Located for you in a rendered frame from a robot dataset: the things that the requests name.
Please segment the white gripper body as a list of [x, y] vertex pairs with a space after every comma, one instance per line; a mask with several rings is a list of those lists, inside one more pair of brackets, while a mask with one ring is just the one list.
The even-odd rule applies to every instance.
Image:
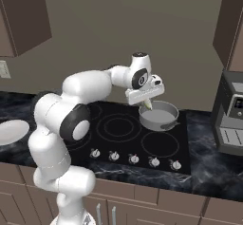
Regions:
[[144, 102], [147, 99], [157, 97], [164, 93], [164, 85], [160, 84], [147, 90], [131, 90], [125, 91], [125, 96], [130, 105]]

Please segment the black hob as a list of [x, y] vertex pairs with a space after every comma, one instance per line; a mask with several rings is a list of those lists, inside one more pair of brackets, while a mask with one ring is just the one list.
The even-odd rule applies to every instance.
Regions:
[[[91, 125], [89, 132], [79, 141], [68, 142], [67, 150], [74, 165], [83, 165], [88, 160], [117, 163], [166, 172], [191, 173], [189, 144], [187, 138], [186, 113], [179, 112], [178, 125], [165, 132], [156, 132], [143, 127], [139, 120], [139, 109], [122, 103], [95, 102], [89, 106]], [[92, 159], [92, 149], [101, 154]], [[110, 152], [120, 155], [116, 161], [109, 159]], [[129, 162], [130, 155], [137, 155], [140, 161]], [[159, 160], [158, 167], [149, 164], [150, 158]], [[182, 167], [174, 171], [170, 160], [178, 160]]]

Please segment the grey coffee machine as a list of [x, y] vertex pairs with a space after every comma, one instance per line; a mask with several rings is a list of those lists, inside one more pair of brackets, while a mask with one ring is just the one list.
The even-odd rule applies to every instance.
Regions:
[[217, 150], [243, 156], [243, 72], [222, 71], [211, 121]]

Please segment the brown drawer front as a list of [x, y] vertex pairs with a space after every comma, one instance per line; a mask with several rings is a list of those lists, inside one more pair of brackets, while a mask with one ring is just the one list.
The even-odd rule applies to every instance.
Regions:
[[205, 199], [203, 196], [160, 189], [158, 206], [165, 211], [200, 216]]
[[203, 216], [212, 220], [243, 225], [243, 202], [210, 197]]
[[158, 193], [158, 188], [136, 185], [134, 189], [134, 199], [156, 204], [158, 202]]
[[93, 190], [94, 193], [110, 196], [133, 199], [135, 186], [129, 183], [117, 182], [107, 179], [96, 179], [96, 185]]
[[24, 184], [20, 169], [15, 164], [0, 162], [0, 180], [17, 184]]

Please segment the brown cupboard door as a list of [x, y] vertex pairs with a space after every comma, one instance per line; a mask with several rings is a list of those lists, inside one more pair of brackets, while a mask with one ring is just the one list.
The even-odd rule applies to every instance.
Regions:
[[97, 198], [97, 197], [85, 197], [84, 198], [84, 206], [85, 206], [86, 210], [93, 216], [97, 225], [98, 225], [98, 219], [97, 219], [96, 207], [97, 207], [98, 203], [101, 204], [102, 224], [109, 225], [108, 216], [107, 216], [106, 200], [103, 198]]
[[198, 225], [198, 216], [162, 211], [140, 205], [107, 200], [110, 225], [112, 208], [116, 206], [117, 225]]
[[41, 225], [24, 184], [0, 181], [0, 225]]

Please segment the white plate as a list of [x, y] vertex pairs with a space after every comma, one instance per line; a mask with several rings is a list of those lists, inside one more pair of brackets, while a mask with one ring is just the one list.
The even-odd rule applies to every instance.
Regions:
[[29, 131], [29, 124], [22, 120], [0, 123], [0, 146], [12, 144], [22, 139]]

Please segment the brown wall cupboard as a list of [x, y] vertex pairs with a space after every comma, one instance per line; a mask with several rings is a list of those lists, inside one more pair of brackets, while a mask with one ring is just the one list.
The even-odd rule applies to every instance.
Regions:
[[213, 46], [226, 70], [243, 72], [243, 0], [222, 0]]
[[0, 57], [16, 57], [50, 39], [46, 0], [0, 0]]

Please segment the white wall socket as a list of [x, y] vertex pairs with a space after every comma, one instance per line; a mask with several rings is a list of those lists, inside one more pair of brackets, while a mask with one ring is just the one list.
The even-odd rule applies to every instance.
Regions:
[[9, 69], [6, 61], [0, 61], [0, 77], [10, 79]]

